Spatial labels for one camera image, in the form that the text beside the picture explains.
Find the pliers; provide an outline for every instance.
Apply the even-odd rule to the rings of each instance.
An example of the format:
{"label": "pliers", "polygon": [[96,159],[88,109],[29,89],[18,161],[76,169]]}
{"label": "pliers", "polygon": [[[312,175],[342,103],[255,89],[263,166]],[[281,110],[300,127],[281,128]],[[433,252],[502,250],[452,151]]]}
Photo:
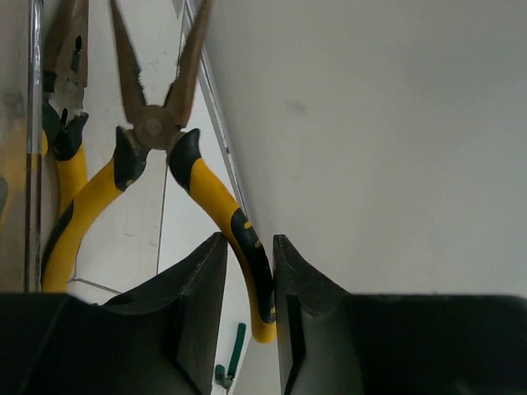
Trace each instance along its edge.
{"label": "pliers", "polygon": [[199,129],[183,132],[190,117],[212,0],[203,0],[178,61],[179,74],[165,103],[147,105],[139,67],[115,0],[110,0],[124,114],[131,128],[116,128],[110,162],[77,194],[55,226],[44,251],[43,289],[64,291],[82,237],[93,221],[142,174],[150,150],[166,152],[176,182],[214,220],[241,265],[250,298],[251,326],[258,342],[276,336],[273,277],[254,227],[199,151]]}
{"label": "pliers", "polygon": [[54,154],[62,213],[87,182],[82,111],[88,82],[89,0],[62,0],[44,42],[43,139]]}
{"label": "pliers", "polygon": [[[88,114],[82,112],[87,85],[88,0],[62,0],[44,43],[44,78],[42,100],[42,155],[53,152],[60,188],[59,213],[87,182],[86,157],[82,146],[82,129]],[[21,98],[6,98],[10,107],[21,107]],[[15,192],[23,191],[27,165],[21,160],[20,147],[26,144],[26,121],[23,111],[12,109],[12,130],[2,144],[0,160],[0,225]]]}

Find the yellow pliers handle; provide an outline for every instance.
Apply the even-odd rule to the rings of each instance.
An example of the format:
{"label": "yellow pliers handle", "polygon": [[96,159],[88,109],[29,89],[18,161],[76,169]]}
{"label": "yellow pliers handle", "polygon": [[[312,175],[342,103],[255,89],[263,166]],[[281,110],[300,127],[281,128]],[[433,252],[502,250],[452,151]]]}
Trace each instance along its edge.
{"label": "yellow pliers handle", "polygon": [[276,314],[267,255],[238,202],[203,161],[198,144],[198,129],[183,135],[167,158],[170,172],[226,236],[247,285],[253,337],[260,343],[272,342],[276,337]]}
{"label": "yellow pliers handle", "polygon": [[42,125],[57,164],[59,184],[58,212],[62,214],[88,181],[82,130],[88,120],[81,113],[65,125],[47,100],[42,104]]}
{"label": "yellow pliers handle", "polygon": [[118,128],[110,162],[70,201],[51,232],[42,257],[44,292],[66,290],[82,238],[99,214],[139,178],[145,166],[146,156],[137,153]]}

